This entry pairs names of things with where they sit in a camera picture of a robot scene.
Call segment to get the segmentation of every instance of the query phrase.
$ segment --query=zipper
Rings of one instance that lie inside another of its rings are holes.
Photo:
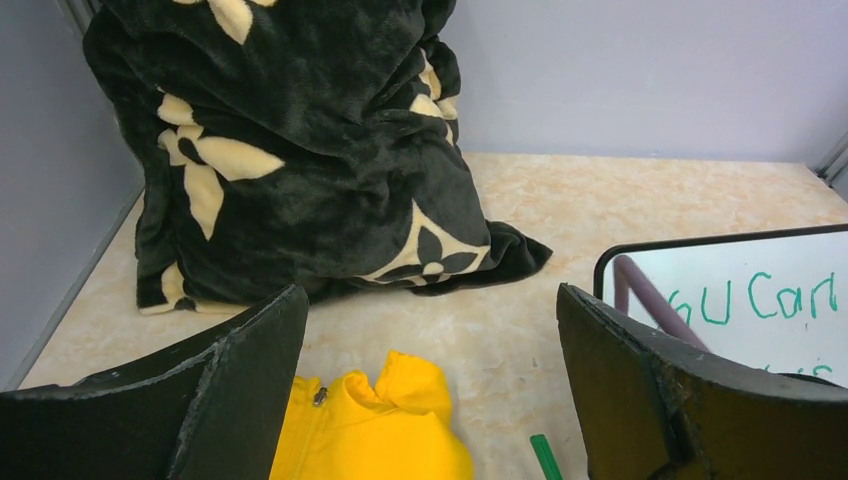
[[[321,419],[324,417],[324,409],[321,407],[324,406],[324,402],[327,401],[328,396],[329,391],[327,390],[327,387],[321,387],[318,389],[318,393],[312,397],[312,408],[309,409],[309,413],[307,414],[308,420],[306,422],[306,435],[303,437],[303,446],[300,449],[300,458],[298,458],[297,463],[295,463],[294,468],[292,468],[292,480],[298,480],[300,478],[300,472],[303,470],[303,462],[306,460],[306,454],[309,452],[309,447],[312,444],[312,437],[315,436],[315,431],[318,429],[318,425],[321,424]]]

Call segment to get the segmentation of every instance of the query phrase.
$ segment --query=black blanket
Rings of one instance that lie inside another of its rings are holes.
[[[145,175],[145,313],[435,295],[551,252],[483,217],[456,145],[455,0],[104,0],[86,58]]]

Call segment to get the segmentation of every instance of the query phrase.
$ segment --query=whiteboard frame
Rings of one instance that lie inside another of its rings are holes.
[[[730,235],[715,235],[708,237],[692,237],[678,240],[661,240],[656,242],[628,243],[616,245],[607,249],[595,263],[594,285],[592,295],[603,301],[604,298],[604,272],[607,265],[618,255],[648,252],[653,250],[669,250],[673,248],[700,247],[704,245],[717,245],[722,243],[741,243],[757,240],[772,240],[776,238],[803,237],[809,235],[820,235],[824,233],[848,232],[848,223],[837,223],[833,225],[822,225],[816,227],[790,228],[784,230],[769,230],[764,232],[736,233]]]

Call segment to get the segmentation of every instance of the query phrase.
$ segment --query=countertop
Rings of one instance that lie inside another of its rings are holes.
[[[354,369],[374,379],[389,349],[441,366],[454,430],[477,478],[541,478],[529,437],[544,433],[565,478],[586,453],[554,314],[557,287],[591,292],[609,247],[848,222],[848,204],[800,164],[468,154],[487,217],[554,250],[539,275],[443,297],[361,294],[310,312],[298,374],[326,383]],[[226,316],[135,308],[138,206],[24,381],[68,385],[200,332]]]

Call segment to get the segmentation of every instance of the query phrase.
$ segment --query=zipper pull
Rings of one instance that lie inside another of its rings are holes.
[[[324,404],[325,400],[327,400],[327,388],[321,387],[318,390],[318,393],[315,394],[315,397],[312,398],[312,406],[320,407]]]

